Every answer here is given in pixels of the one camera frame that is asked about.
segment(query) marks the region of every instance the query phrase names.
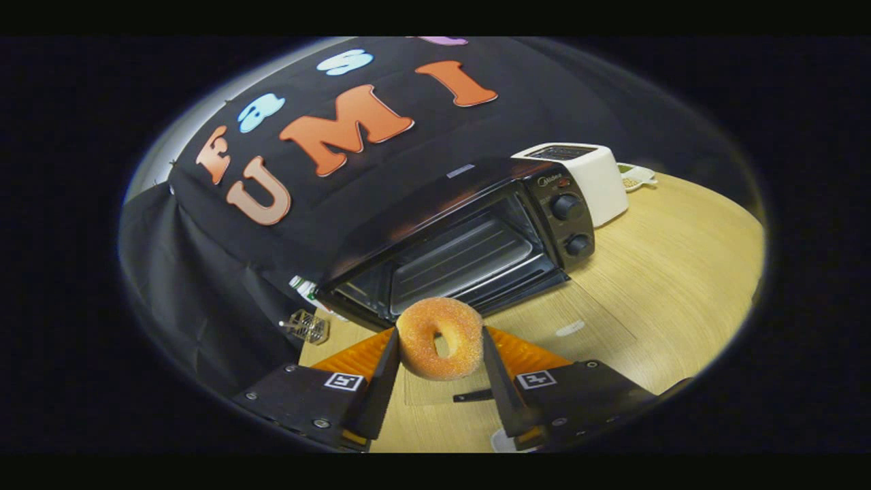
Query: sugar-coated donut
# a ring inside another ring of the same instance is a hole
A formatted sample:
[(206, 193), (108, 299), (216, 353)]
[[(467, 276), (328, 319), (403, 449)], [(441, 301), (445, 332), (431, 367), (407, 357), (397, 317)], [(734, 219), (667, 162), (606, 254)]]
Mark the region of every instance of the sugar-coated donut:
[[(421, 378), (450, 381), (475, 372), (483, 359), (483, 320), (468, 304), (445, 297), (412, 304), (396, 320), (399, 348), (406, 369)], [(448, 343), (439, 357), (436, 333)]]

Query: table surface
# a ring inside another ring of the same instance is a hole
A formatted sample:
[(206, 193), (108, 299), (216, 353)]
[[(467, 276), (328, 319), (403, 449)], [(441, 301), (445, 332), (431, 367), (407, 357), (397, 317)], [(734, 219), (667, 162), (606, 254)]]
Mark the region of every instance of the table surface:
[[(657, 180), (629, 193), (629, 208), (596, 229), (596, 252), (571, 281), (484, 322), (572, 361), (601, 360), (655, 395), (697, 376), (744, 322), (765, 232), (720, 194), (669, 175)], [(324, 310), (317, 315), (330, 320), (330, 337), (306, 344), (301, 365), (374, 335)], [(371, 452), (492, 453), (490, 437), (502, 428), (496, 402), (453, 402), (489, 387), (483, 367), (435, 382), (401, 366)]]

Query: letter m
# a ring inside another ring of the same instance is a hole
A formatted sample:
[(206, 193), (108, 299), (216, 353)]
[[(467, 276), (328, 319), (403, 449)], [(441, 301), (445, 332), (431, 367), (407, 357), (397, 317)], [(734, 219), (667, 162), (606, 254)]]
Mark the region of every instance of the letter m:
[(327, 145), (349, 152), (363, 151), (360, 125), (368, 132), (369, 143), (381, 143), (408, 130), (415, 122), (390, 110), (374, 94), (372, 85), (360, 85), (335, 99), (335, 120), (302, 116), (285, 127), (279, 139), (293, 140), (312, 157), (320, 177), (345, 165), (345, 153), (333, 153)]

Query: oven control panel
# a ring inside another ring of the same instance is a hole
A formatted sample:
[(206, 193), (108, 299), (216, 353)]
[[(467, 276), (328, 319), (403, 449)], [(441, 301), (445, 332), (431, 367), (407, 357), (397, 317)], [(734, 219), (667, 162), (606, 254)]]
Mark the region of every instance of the oven control panel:
[(565, 269), (583, 262), (595, 249), (592, 218), (581, 189), (560, 164), (529, 175), (523, 183), (535, 199), (554, 249)]

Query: toaster oven door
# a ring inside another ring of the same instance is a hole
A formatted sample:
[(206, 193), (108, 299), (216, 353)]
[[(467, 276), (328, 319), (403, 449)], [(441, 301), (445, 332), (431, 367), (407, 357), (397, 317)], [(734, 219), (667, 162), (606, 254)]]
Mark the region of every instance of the toaster oven door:
[(330, 306), (358, 321), (361, 313), (375, 316), (386, 326), (424, 298), (453, 297), (485, 315), (566, 281), (529, 201), (514, 189), (412, 235), (402, 250), (338, 283)]

